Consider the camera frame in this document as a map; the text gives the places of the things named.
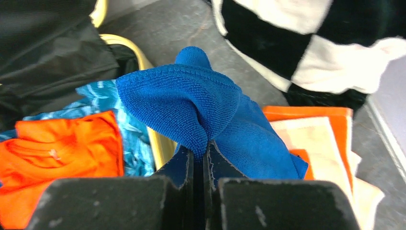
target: yellow plastic container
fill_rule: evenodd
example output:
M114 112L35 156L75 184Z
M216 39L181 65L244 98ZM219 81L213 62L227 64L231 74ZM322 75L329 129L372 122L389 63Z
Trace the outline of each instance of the yellow plastic container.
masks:
M140 70L152 68L152 64L145 57L144 53L130 40L113 35L113 34L101 34L100 37L108 44L124 45L132 49L138 59L138 66ZM151 143L152 153L154 155L155 167L160 169L169 159L172 158L173 152L176 148L176 143L171 139L157 133L151 128L148 129L148 136Z

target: black and white checkered cloth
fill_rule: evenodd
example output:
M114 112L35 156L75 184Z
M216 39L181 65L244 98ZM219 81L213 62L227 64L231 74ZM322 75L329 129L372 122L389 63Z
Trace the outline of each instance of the black and white checkered cloth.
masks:
M406 55L406 0L212 0L227 43L290 105L360 108Z

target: floor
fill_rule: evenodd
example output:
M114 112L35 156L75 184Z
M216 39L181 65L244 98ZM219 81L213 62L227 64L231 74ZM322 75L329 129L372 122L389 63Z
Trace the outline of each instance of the floor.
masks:
M287 105L276 88L229 48L215 27L211 9L202 0L160 0L108 22L100 33L132 40L155 66L173 63L185 46L198 46L206 51L214 70L229 76L260 106ZM405 229L406 184L367 107L355 117L352 149L363 159L358 177L386 194L378 206L375 229Z

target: blue garment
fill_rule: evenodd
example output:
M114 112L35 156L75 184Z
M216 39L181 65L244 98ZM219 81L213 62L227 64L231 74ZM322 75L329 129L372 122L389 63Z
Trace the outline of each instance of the blue garment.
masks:
M97 81L77 88L85 98L73 102L63 110L25 117L23 120L75 119L112 110L120 129L124 149L125 176L150 176L155 171L147 127L127 113L119 100L114 80ZM0 142L17 138L15 130L0 134Z
M116 81L121 101L147 126L191 149L200 168L208 141L250 178L302 179L307 163L291 155L257 103L211 69L197 47L175 64L137 71Z

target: gray floor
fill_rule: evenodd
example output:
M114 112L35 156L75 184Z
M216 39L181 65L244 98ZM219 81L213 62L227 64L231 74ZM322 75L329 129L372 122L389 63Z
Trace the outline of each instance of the gray floor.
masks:
M198 46L206 51L214 70L229 76L260 106L287 105L277 89L228 47L210 8L201 0L160 0L107 23L100 32L132 40L155 66L173 63L185 46ZM406 184L366 108L355 118L352 149L363 158L358 177L386 194L378 207L375 229L405 229Z

